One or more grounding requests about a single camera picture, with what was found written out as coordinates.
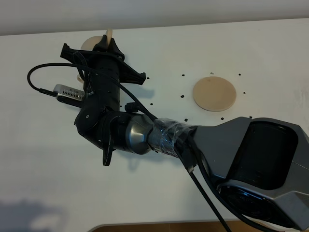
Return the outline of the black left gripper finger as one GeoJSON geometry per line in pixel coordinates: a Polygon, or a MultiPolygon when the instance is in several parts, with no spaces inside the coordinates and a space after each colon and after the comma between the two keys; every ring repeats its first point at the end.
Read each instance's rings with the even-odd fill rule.
{"type": "Polygon", "coordinates": [[[118,48],[114,38],[108,39],[107,35],[103,35],[99,43],[94,46],[93,51],[107,52],[109,54],[116,55],[121,59],[125,59],[125,55],[118,48]]]}

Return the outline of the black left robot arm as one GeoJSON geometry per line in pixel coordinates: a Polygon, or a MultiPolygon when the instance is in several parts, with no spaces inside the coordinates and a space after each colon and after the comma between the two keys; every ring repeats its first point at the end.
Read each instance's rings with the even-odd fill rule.
{"type": "Polygon", "coordinates": [[[61,57],[82,75],[78,133],[102,149],[177,157],[192,175],[198,167],[217,199],[257,228],[256,219],[296,230],[309,226],[309,138],[299,125],[238,117],[217,126],[158,119],[137,99],[120,111],[120,85],[142,85],[144,73],[125,62],[114,39],[103,36],[90,51],[64,45],[61,57]]]}

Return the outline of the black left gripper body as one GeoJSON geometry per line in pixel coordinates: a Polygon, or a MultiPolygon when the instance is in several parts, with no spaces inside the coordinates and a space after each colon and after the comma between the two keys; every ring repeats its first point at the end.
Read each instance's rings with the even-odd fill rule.
{"type": "Polygon", "coordinates": [[[90,68],[84,72],[82,106],[95,104],[101,109],[119,111],[120,87],[118,83],[143,85],[145,73],[138,73],[111,52],[84,51],[63,45],[61,58],[72,64],[90,68]]]}

